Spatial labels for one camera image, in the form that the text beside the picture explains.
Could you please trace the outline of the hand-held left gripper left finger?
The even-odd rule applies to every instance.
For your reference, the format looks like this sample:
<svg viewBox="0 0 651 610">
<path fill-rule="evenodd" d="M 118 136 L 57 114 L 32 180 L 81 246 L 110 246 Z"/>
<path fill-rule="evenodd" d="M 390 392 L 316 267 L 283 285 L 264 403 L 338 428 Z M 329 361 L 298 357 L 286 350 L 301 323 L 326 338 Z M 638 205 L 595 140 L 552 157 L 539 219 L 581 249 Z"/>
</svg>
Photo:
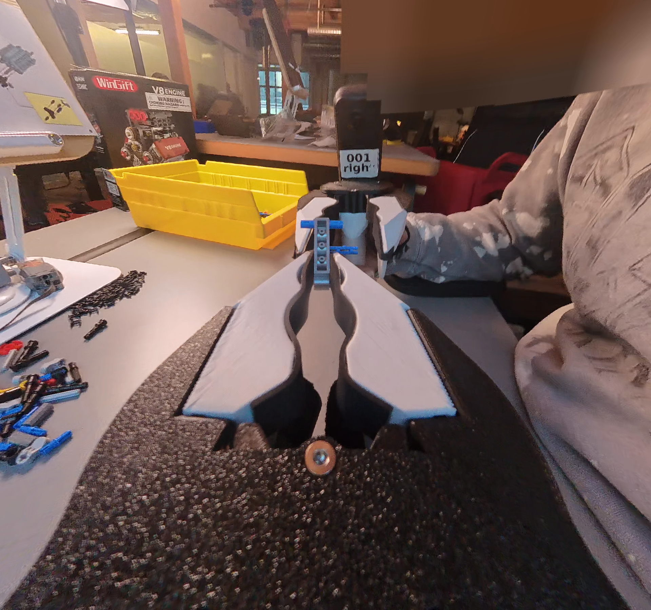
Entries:
<svg viewBox="0 0 651 610">
<path fill-rule="evenodd" d="M 315 423 L 318 393 L 303 375 L 297 341 L 312 287 L 313 253 L 307 251 L 241 299 L 182 414 L 237 423 Z"/>
</svg>

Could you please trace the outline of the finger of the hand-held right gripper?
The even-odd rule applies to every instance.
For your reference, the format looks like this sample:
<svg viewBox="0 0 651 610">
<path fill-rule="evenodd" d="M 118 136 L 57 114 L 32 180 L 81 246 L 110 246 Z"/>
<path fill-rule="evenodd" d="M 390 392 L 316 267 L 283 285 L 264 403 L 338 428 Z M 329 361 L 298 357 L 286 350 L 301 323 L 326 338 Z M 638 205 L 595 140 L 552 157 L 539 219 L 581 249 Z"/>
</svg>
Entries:
<svg viewBox="0 0 651 610">
<path fill-rule="evenodd" d="M 377 277 L 385 277 L 406 228 L 408 211 L 401 197 L 384 195 L 369 199 L 369 225 L 377 254 Z"/>
<path fill-rule="evenodd" d="M 319 217 L 327 217 L 331 221 L 338 221 L 340 205 L 337 199 L 331 197 L 302 197 L 297 204 L 295 255 L 301 255 L 306 250 L 313 248 L 313 229 L 303 228 L 303 221 L 314 221 Z"/>
</svg>

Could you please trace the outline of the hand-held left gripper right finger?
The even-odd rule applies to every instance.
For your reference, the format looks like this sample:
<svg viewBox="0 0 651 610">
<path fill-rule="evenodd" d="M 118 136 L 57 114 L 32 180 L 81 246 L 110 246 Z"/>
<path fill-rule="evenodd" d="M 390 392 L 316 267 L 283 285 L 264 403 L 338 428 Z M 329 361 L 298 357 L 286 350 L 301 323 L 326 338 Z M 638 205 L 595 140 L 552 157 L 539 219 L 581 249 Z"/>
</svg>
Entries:
<svg viewBox="0 0 651 610">
<path fill-rule="evenodd" d="M 331 259 L 335 320 L 345 335 L 336 400 L 347 425 L 406 425 L 455 415 L 410 308 L 345 257 Z"/>
</svg>

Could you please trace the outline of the grey beam frame with holes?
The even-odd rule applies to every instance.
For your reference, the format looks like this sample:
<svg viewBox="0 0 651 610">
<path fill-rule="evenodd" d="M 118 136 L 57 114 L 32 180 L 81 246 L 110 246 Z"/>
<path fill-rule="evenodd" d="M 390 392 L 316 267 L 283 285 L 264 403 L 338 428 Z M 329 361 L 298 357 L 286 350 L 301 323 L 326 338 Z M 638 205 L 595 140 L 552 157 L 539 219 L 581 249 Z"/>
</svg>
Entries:
<svg viewBox="0 0 651 610">
<path fill-rule="evenodd" d="M 330 287 L 330 220 L 319 217 L 314 220 L 313 228 L 313 263 L 314 286 L 317 289 Z"/>
</svg>

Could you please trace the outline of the person's right forearm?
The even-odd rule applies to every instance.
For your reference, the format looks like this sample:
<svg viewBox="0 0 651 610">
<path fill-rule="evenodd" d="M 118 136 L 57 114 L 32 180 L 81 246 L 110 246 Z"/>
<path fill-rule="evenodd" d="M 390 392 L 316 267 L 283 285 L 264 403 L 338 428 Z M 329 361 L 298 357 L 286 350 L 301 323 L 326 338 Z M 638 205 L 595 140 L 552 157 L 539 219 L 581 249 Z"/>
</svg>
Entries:
<svg viewBox="0 0 651 610">
<path fill-rule="evenodd" d="M 434 283 L 556 275 L 562 262 L 558 200 L 500 200 L 452 215 L 409 213 L 387 274 Z"/>
</svg>

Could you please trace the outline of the wooden table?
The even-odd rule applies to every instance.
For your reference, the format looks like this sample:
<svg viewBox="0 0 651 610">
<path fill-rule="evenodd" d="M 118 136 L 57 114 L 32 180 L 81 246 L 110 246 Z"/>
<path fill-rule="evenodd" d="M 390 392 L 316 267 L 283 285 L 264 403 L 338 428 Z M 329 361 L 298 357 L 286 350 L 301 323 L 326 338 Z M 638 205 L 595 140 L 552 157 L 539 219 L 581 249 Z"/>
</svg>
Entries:
<svg viewBox="0 0 651 610">
<path fill-rule="evenodd" d="M 197 151 L 216 160 L 265 160 L 307 165 L 338 166 L 336 149 L 321 149 L 305 142 L 273 142 L 259 138 L 230 137 L 219 134 L 196 134 Z M 381 154 L 381 168 L 387 173 L 435 176 L 439 160 L 406 144 L 386 144 Z"/>
</svg>

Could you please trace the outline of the clear plastic bags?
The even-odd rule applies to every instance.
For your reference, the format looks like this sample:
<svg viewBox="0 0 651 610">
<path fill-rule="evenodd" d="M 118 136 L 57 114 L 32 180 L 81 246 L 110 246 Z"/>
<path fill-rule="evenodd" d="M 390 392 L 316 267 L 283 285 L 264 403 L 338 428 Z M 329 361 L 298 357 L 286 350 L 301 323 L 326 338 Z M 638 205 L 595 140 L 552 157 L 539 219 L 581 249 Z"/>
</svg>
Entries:
<svg viewBox="0 0 651 610">
<path fill-rule="evenodd" d="M 321 114 L 305 120 L 290 117 L 289 111 L 262 117 L 259 120 L 260 131 L 264 141 L 285 142 L 301 146 L 315 146 L 320 149 L 332 149 L 337 144 L 335 128 L 335 108 L 324 106 Z"/>
</svg>

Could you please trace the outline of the window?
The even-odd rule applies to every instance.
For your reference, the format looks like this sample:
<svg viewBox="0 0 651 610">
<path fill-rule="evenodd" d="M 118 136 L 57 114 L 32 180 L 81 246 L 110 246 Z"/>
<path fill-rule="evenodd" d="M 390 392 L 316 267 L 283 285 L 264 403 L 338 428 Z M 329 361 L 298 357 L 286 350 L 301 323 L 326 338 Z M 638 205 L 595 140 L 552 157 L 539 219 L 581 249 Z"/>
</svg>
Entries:
<svg viewBox="0 0 651 610">
<path fill-rule="evenodd" d="M 259 108 L 261 115 L 276 115 L 284 104 L 283 79 L 280 66 L 264 68 L 258 65 Z"/>
</svg>

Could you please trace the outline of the yellow plastic bin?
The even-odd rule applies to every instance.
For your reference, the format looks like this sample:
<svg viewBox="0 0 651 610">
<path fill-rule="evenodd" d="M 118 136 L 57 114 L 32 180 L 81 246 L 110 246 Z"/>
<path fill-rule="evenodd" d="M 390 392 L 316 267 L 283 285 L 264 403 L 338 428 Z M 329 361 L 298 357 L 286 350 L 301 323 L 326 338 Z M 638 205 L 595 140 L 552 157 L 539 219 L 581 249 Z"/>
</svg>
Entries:
<svg viewBox="0 0 651 610">
<path fill-rule="evenodd" d="M 135 171 L 120 186 L 137 226 L 247 249 L 272 249 L 294 234 L 304 171 L 220 161 L 179 176 Z M 266 219 L 258 213 L 267 211 Z"/>
</svg>

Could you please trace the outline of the pile of black pins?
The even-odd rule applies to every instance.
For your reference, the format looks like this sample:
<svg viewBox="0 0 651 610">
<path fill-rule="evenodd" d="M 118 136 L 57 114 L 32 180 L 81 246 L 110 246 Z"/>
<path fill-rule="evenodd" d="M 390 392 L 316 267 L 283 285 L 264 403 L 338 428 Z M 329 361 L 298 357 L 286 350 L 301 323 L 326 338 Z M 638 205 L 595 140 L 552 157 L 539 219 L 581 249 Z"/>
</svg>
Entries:
<svg viewBox="0 0 651 610">
<path fill-rule="evenodd" d="M 138 295 L 146 276 L 146 272 L 131 270 L 71 305 L 68 311 L 70 328 L 81 327 L 84 317 L 99 314 L 102 310 L 114 307 L 119 301 Z"/>
</svg>

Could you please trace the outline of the toy engine kit box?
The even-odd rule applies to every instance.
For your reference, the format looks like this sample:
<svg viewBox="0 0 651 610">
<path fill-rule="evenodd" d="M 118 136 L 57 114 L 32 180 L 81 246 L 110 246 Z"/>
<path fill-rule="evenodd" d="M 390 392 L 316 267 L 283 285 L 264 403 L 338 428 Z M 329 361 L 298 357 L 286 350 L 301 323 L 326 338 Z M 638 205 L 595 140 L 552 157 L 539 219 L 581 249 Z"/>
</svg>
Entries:
<svg viewBox="0 0 651 610">
<path fill-rule="evenodd" d="M 113 206 L 127 211 L 122 176 L 179 176 L 198 164 L 190 88 L 153 77 L 77 68 L 72 90 L 95 132 L 91 164 Z"/>
</svg>

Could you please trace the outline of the grey motor block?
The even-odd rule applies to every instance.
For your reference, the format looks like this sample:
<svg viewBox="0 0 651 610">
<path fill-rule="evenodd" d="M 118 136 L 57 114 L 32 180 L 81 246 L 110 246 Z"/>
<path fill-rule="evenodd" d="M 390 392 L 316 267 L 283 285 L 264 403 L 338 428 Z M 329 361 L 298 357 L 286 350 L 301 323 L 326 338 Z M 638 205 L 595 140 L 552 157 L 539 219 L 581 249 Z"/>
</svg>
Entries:
<svg viewBox="0 0 651 610">
<path fill-rule="evenodd" d="M 41 257 L 18 260 L 12 256 L 1 258 L 4 270 L 12 286 L 27 287 L 31 292 L 56 292 L 64 288 L 62 273 Z"/>
</svg>

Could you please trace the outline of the pile of mixed building parts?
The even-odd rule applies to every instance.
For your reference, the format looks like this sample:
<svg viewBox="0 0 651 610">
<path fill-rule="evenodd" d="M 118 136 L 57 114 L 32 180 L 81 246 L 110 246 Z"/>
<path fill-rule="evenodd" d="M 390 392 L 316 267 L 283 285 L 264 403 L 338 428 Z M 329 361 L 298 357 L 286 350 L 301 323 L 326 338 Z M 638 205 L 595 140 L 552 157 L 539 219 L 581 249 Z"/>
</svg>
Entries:
<svg viewBox="0 0 651 610">
<path fill-rule="evenodd" d="M 1 464 L 26 468 L 60 451 L 72 431 L 52 434 L 46 424 L 55 408 L 79 399 L 88 389 L 76 362 L 50 359 L 37 340 L 1 345 L 1 373 L 12 375 L 1 386 Z"/>
</svg>

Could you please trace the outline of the white and wooden book stand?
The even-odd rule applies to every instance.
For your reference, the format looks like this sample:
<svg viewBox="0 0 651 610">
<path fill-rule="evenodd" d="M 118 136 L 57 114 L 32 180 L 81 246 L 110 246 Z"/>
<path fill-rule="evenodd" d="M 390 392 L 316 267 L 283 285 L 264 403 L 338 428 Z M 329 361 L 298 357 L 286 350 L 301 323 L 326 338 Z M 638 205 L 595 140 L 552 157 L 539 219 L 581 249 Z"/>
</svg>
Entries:
<svg viewBox="0 0 651 610">
<path fill-rule="evenodd" d="M 60 136 L 50 132 L 1 133 L 1 211 L 6 256 L 18 260 L 32 258 L 25 251 L 20 191 L 14 169 L 23 164 L 67 159 L 64 153 L 75 141 L 93 143 L 91 136 Z M 24 286 L 12 286 L 1 270 L 2 343 L 22 336 L 121 276 L 121 271 L 114 267 L 50 257 L 43 260 L 62 273 L 62 290 L 37 294 Z"/>
</svg>

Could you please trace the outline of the instruction booklet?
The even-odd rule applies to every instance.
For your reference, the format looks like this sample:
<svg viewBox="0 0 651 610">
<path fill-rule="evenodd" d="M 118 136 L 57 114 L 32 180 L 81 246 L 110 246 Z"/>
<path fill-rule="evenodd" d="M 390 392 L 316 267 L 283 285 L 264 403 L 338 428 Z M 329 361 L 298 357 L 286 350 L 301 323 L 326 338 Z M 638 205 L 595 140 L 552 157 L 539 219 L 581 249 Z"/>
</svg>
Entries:
<svg viewBox="0 0 651 610">
<path fill-rule="evenodd" d="M 8 3 L 1 3 L 1 132 L 95 135 L 25 14 Z"/>
</svg>

